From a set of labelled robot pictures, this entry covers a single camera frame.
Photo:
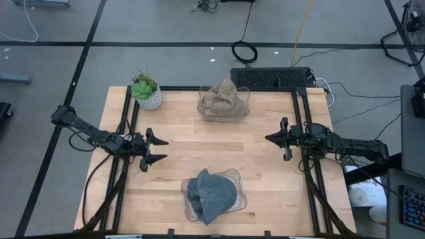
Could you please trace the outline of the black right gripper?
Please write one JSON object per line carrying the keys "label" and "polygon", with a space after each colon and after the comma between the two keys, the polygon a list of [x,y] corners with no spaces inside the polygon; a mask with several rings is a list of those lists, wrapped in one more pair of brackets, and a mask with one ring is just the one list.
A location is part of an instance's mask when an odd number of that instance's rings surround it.
{"label": "black right gripper", "polygon": [[284,161],[289,161],[293,157],[291,146],[299,147],[304,140],[305,133],[301,126],[289,125],[287,117],[283,117],[280,123],[281,130],[277,133],[266,135],[265,138],[284,149]]}

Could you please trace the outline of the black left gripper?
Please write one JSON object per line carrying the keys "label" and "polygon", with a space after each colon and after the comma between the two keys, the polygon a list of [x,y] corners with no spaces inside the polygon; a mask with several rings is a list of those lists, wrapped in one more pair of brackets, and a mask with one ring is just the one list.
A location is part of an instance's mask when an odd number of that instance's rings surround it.
{"label": "black left gripper", "polygon": [[[150,144],[153,145],[168,145],[169,143],[167,141],[163,141],[157,137],[155,137],[153,130],[149,127],[146,129],[146,140]],[[129,157],[136,157],[136,156],[142,156],[143,159],[140,161],[139,168],[142,172],[147,172],[148,167],[152,166],[152,164],[156,163],[159,160],[162,160],[167,157],[167,155],[152,155],[147,154],[147,144],[144,140],[144,136],[140,133],[135,134],[127,134],[124,135],[125,139],[125,156]]]}

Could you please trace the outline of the beige cap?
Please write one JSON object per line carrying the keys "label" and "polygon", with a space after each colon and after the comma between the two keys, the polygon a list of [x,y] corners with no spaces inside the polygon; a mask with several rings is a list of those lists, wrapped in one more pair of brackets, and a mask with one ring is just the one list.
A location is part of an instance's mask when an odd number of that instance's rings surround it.
{"label": "beige cap", "polygon": [[202,110],[205,115],[223,116],[232,106],[226,94],[210,89],[202,100]]}
{"label": "beige cap", "polygon": [[207,92],[211,89],[211,86],[200,86],[199,94],[197,98],[197,111],[199,112],[202,120],[204,121],[215,121],[220,123],[243,123],[246,116],[250,113],[250,90],[247,87],[240,87],[236,89],[237,97],[242,101],[245,113],[242,116],[230,117],[230,116],[210,116],[206,115],[203,109],[203,98],[206,96]]}
{"label": "beige cap", "polygon": [[218,85],[217,95],[220,99],[226,100],[227,102],[233,103],[237,98],[237,89],[233,81],[226,77]]}
{"label": "beige cap", "polygon": [[244,101],[240,98],[235,98],[228,103],[226,115],[232,118],[240,118],[246,116],[248,112],[249,110]]}

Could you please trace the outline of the grey cap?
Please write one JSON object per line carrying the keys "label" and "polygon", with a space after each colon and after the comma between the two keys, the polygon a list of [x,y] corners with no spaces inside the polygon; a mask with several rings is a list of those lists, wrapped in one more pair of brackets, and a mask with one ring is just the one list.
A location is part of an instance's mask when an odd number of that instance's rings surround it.
{"label": "grey cap", "polygon": [[192,178],[187,185],[187,198],[195,214],[202,213],[201,198],[197,187],[197,179]]}
{"label": "grey cap", "polygon": [[232,208],[238,195],[230,179],[212,175],[207,169],[203,169],[197,176],[196,190],[201,210],[198,217],[206,226]]}

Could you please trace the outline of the succulent in white patterned pot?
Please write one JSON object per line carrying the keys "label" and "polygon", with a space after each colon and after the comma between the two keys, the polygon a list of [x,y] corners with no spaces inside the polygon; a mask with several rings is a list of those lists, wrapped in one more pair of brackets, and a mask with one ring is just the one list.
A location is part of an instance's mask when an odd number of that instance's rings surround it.
{"label": "succulent in white patterned pot", "polygon": [[149,66],[139,71],[132,79],[131,96],[145,110],[157,110],[163,103],[163,94],[159,84],[151,77]]}

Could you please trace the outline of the clear plastic bin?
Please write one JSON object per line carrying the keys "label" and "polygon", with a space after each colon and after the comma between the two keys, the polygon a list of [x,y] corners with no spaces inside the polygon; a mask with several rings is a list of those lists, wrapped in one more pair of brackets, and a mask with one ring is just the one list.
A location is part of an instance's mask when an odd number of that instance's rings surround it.
{"label": "clear plastic bin", "polygon": [[[239,211],[239,210],[244,209],[247,206],[247,197],[246,197],[246,193],[244,191],[242,177],[236,169],[229,169],[229,170],[226,170],[226,171],[223,171],[223,172],[213,173],[212,175],[218,175],[218,176],[222,176],[222,177],[225,177],[227,179],[230,179],[235,184],[236,189],[237,189],[238,195],[237,195],[237,199],[236,199],[235,204],[233,205],[232,208],[228,209],[223,214]],[[199,214],[194,213],[192,206],[191,206],[191,204],[190,204],[190,202],[187,198],[187,185],[188,185],[190,179],[185,179],[181,183],[181,193],[183,195],[183,208],[184,208],[184,211],[185,211],[185,216],[186,216],[187,220],[190,220],[191,222],[201,221],[201,220],[199,220],[199,217],[198,217]]]}

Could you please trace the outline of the black perforated case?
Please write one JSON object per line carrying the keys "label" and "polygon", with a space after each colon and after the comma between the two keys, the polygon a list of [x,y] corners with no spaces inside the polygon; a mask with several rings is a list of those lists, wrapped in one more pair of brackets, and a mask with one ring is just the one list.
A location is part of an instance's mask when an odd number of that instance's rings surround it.
{"label": "black perforated case", "polygon": [[237,87],[296,88],[315,86],[315,76],[309,67],[293,68],[232,68],[230,78]]}

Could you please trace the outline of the white bag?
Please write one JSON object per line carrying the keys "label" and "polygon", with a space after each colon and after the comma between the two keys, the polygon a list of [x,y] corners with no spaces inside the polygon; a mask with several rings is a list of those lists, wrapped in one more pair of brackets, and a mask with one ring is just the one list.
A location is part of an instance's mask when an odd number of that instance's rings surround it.
{"label": "white bag", "polygon": [[382,186],[377,184],[381,180],[367,179],[366,181],[348,186],[350,203],[353,206],[373,207],[386,206],[386,195]]}

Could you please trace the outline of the grey desk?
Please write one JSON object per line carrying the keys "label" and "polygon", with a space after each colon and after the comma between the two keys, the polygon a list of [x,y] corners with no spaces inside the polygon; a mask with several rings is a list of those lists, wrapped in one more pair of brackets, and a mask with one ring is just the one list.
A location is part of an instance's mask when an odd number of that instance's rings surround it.
{"label": "grey desk", "polygon": [[413,86],[400,87],[401,153],[404,171],[425,177],[425,119],[414,115]]}
{"label": "grey desk", "polygon": [[[405,185],[425,192],[425,179],[396,169],[389,169],[387,187],[402,195],[399,186]],[[387,239],[425,239],[425,231],[415,229],[400,223],[400,199],[389,192],[386,211],[386,238]]]}

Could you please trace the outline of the black desk device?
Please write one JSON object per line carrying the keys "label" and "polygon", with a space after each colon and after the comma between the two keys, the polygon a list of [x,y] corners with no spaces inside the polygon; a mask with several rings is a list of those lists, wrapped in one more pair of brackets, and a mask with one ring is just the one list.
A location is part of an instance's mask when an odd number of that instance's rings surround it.
{"label": "black desk device", "polygon": [[417,118],[425,119],[425,76],[419,79],[414,85],[415,95],[411,98],[414,115]]}

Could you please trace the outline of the keyboard with coloured keys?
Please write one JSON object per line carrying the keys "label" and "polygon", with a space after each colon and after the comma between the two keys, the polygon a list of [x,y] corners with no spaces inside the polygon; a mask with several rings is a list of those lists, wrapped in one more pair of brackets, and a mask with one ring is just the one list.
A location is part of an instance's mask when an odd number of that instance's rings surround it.
{"label": "keyboard with coloured keys", "polygon": [[425,191],[406,185],[399,186],[400,222],[425,232]]}

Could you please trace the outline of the black furniture base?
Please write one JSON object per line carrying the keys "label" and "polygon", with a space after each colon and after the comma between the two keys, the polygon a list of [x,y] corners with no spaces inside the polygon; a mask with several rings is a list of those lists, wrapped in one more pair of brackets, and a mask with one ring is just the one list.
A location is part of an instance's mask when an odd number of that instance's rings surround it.
{"label": "black furniture base", "polygon": [[13,111],[11,110],[11,104],[7,102],[0,102],[0,121],[9,119],[13,116]]}

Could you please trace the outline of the grey furniture foot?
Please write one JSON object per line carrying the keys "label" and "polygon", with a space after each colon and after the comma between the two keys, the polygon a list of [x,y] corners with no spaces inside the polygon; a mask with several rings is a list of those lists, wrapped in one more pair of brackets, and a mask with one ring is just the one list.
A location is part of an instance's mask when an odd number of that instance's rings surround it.
{"label": "grey furniture foot", "polygon": [[29,85],[32,83],[32,80],[28,75],[0,73],[0,82],[12,82]]}

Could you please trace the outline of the black floor fan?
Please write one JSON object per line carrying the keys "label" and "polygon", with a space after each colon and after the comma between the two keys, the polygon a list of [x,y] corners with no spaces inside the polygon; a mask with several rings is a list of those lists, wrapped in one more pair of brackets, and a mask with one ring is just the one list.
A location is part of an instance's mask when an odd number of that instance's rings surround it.
{"label": "black floor fan", "polygon": [[[385,42],[399,33],[406,36],[408,45],[412,47],[413,51],[422,53],[417,63],[406,62],[389,53]],[[383,36],[380,44],[385,55],[390,59],[408,67],[419,65],[425,59],[425,0],[408,0],[403,5],[402,18],[396,25],[396,30]]]}

